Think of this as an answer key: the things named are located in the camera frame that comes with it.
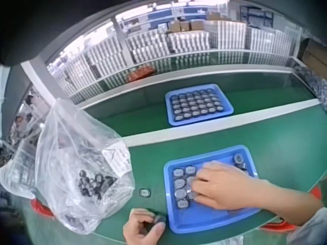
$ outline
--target plastic bag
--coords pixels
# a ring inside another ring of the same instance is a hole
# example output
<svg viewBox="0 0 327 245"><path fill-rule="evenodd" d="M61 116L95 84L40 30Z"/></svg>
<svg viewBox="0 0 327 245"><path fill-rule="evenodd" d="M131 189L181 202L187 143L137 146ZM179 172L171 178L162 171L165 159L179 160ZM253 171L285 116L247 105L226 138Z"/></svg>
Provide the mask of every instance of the plastic bag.
<svg viewBox="0 0 327 245"><path fill-rule="evenodd" d="M89 234L119 211L135 188L120 136L73 103L56 100L36 152L36 187L56 218Z"/></svg>
<svg viewBox="0 0 327 245"><path fill-rule="evenodd" d="M13 159L0 168L0 183L6 191L34 199L36 147L30 138L22 139Z"/></svg>

